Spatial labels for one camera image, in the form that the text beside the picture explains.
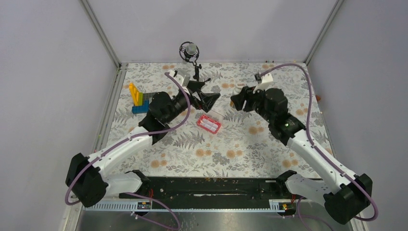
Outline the white pill bottle orange label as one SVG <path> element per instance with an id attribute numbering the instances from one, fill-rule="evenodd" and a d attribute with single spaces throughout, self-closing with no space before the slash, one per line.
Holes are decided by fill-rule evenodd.
<path id="1" fill-rule="evenodd" d="M 237 84 L 237 85 L 235 86 L 233 92 L 232 92 L 232 95 L 238 95 L 238 94 L 240 94 L 240 92 L 242 91 L 243 87 L 245 87 L 245 86 L 246 86 L 246 85 L 245 85 L 245 84 L 242 84 L 242 83 Z"/>

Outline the red pill organizer box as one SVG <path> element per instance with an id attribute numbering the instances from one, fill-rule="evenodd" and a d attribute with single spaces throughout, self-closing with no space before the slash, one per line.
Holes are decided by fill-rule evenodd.
<path id="1" fill-rule="evenodd" d="M 217 134 L 222 127 L 224 116 L 217 111 L 210 110 L 200 115 L 196 125 L 211 134 Z"/>

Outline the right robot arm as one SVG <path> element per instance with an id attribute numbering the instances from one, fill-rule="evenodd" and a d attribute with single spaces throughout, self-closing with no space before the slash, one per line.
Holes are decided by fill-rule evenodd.
<path id="1" fill-rule="evenodd" d="M 372 179 L 367 174 L 356 174 L 322 148 L 306 126 L 289 113 L 288 100 L 281 89 L 237 86 L 230 99 L 236 110 L 255 111 L 264 118 L 271 135 L 301 156 L 322 179 L 319 183 L 288 170 L 277 178 L 278 196 L 303 196 L 322 205 L 340 224 L 356 218 L 371 204 Z"/>

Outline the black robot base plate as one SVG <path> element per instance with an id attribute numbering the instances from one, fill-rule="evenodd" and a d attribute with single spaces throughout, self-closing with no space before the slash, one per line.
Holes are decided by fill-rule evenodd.
<path id="1" fill-rule="evenodd" d="M 193 195 L 239 195 L 254 199 L 299 199 L 283 182 L 270 178 L 145 177 L 135 192 L 154 199 Z"/>

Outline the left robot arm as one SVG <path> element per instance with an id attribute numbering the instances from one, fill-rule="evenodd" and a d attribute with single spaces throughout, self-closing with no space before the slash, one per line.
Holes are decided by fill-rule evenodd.
<path id="1" fill-rule="evenodd" d="M 209 112 L 220 93 L 203 93 L 203 82 L 191 82 L 194 88 L 180 88 L 176 96 L 170 97 L 161 91 L 153 95 L 145 118 L 127 136 L 103 150 L 84 156 L 76 154 L 72 159 L 65 180 L 70 194 L 85 207 L 97 204 L 101 199 L 121 193 L 133 193 L 143 198 L 149 193 L 149 185 L 141 173 L 135 170 L 122 174 L 112 174 L 113 168 L 138 151 L 159 142 L 167 133 L 177 129 L 178 124 L 168 124 L 184 111 L 192 107 Z"/>

